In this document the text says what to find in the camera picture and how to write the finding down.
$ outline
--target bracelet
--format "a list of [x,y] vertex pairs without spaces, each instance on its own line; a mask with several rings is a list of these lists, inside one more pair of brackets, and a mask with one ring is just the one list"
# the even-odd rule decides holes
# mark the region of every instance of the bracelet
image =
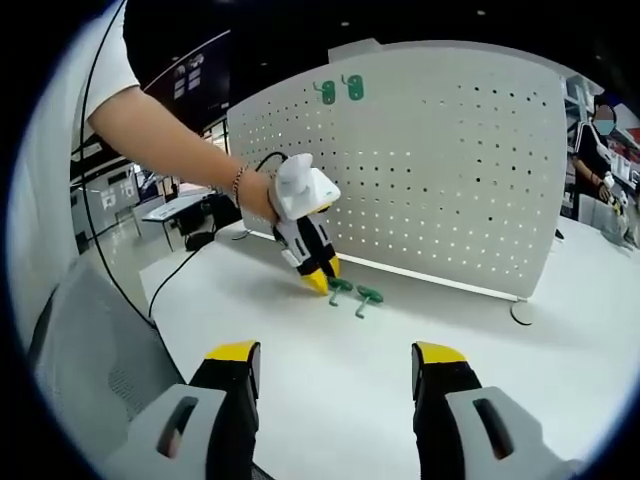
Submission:
[[236,173],[236,178],[233,180],[233,186],[231,187],[231,193],[233,195],[233,203],[235,203],[236,208],[240,210],[240,200],[238,198],[238,187],[240,186],[240,179],[244,172],[247,171],[249,165],[244,165],[238,169],[238,173]]

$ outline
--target white pegboard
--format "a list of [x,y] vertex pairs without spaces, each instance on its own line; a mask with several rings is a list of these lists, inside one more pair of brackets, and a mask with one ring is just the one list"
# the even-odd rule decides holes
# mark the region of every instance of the white pegboard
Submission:
[[[361,100],[341,81],[354,74]],[[313,86],[327,80],[331,105]],[[564,103],[551,70],[474,50],[381,52],[274,85],[230,109],[228,121],[232,153],[253,165],[274,150],[314,155],[342,190],[328,212],[339,253],[533,293],[565,178]]]

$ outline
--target ceiling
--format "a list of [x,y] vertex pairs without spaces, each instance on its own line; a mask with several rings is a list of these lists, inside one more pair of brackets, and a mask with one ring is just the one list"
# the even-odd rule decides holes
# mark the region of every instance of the ceiling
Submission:
[[[382,44],[469,40],[508,46],[554,60],[615,91],[640,116],[640,69],[631,26],[602,10],[577,7],[469,7],[407,0],[128,0],[125,40],[132,68],[146,85],[174,61],[231,30],[217,46],[214,76],[224,88],[176,113],[197,130],[231,105],[327,62],[327,50],[365,38]],[[161,100],[170,109],[171,95]]]

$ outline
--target person's hand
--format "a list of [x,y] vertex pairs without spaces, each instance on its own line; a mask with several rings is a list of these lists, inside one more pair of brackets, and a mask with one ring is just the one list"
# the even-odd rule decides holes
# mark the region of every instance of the person's hand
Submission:
[[607,188],[604,182],[600,182],[600,187],[598,188],[598,197],[604,203],[609,203],[609,199],[611,198],[611,191]]
[[247,170],[240,178],[238,200],[244,208],[275,225],[278,223],[278,215],[269,201],[270,184],[271,178],[268,175]]

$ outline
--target face mask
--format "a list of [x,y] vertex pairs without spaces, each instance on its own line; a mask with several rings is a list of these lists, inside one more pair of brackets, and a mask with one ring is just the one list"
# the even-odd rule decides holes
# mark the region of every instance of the face mask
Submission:
[[593,125],[600,135],[609,135],[613,131],[613,120],[594,120]]

